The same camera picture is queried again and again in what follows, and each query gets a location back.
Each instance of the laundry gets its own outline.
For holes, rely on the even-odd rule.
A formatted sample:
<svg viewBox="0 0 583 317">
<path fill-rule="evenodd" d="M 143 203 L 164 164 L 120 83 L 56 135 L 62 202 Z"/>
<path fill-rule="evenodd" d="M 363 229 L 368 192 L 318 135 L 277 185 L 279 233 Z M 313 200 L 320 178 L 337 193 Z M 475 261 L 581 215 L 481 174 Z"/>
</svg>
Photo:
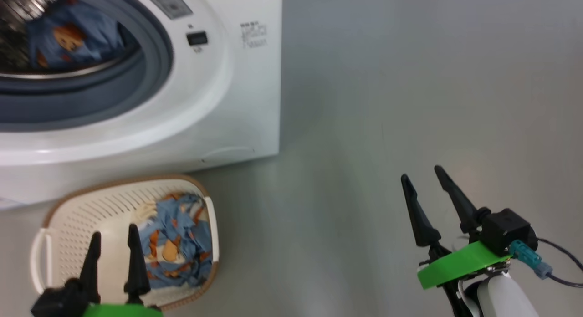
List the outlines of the laundry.
<svg viewBox="0 0 583 317">
<path fill-rule="evenodd" d="M 212 268 L 212 241 L 204 201 L 174 194 L 156 203 L 156 214 L 139 225 L 152 288 L 202 285 Z"/>
<path fill-rule="evenodd" d="M 79 0 L 58 0 L 44 15 L 27 22 L 33 68 L 75 69 L 123 54 L 119 26 L 100 10 Z"/>
</svg>

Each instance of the white washing machine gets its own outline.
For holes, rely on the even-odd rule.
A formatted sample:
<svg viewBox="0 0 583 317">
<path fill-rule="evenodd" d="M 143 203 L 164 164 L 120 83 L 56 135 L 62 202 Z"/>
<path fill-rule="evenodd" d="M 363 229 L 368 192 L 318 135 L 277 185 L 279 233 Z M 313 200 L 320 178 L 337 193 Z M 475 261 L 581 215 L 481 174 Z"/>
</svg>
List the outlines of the white washing machine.
<svg viewBox="0 0 583 317">
<path fill-rule="evenodd" d="M 138 47 L 74 72 L 0 72 L 0 209 L 277 154 L 281 0 L 81 0 Z"/>
</svg>

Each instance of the control panel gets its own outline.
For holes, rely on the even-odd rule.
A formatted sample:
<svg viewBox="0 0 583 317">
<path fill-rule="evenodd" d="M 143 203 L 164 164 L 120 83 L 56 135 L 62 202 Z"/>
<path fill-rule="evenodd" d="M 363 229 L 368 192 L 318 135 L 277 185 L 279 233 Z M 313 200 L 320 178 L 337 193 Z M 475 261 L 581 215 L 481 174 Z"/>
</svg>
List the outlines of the control panel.
<svg viewBox="0 0 583 317">
<path fill-rule="evenodd" d="M 192 10 L 183 0 L 150 0 L 166 14 L 171 20 L 182 16 L 191 15 Z"/>
</svg>

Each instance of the green 3d-printed part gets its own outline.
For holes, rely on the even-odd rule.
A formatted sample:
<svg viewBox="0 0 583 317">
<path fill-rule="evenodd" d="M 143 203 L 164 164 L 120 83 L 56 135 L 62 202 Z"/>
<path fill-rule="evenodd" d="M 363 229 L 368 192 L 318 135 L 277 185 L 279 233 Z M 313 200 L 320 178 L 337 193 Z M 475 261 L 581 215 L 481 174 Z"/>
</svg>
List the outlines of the green 3d-printed part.
<svg viewBox="0 0 583 317">
<path fill-rule="evenodd" d="M 156 309 L 143 305 L 91 305 L 83 314 L 83 317 L 163 317 Z"/>
<path fill-rule="evenodd" d="M 473 242 L 459 251 L 437 259 L 421 269 L 417 277 L 423 290 L 460 278 L 495 263 L 506 261 L 510 256 L 499 257 L 480 242 Z"/>
</svg>

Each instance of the floor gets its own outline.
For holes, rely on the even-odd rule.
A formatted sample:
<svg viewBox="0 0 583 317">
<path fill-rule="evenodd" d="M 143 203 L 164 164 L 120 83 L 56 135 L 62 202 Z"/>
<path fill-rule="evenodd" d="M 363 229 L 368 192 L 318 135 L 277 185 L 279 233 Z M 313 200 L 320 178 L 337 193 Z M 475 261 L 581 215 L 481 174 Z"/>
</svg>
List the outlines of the floor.
<svg viewBox="0 0 583 317">
<path fill-rule="evenodd" d="M 478 207 L 512 207 L 583 257 L 583 0 L 285 0 L 281 154 L 195 173 L 215 201 L 216 281 L 182 316 L 450 316 L 416 280 L 399 178 L 449 247 L 433 174 Z M 48 205 L 0 213 L 2 316 L 27 316 L 29 245 Z M 582 275 L 541 247 L 556 274 Z M 581 290 L 511 274 L 541 316 Z"/>
</svg>

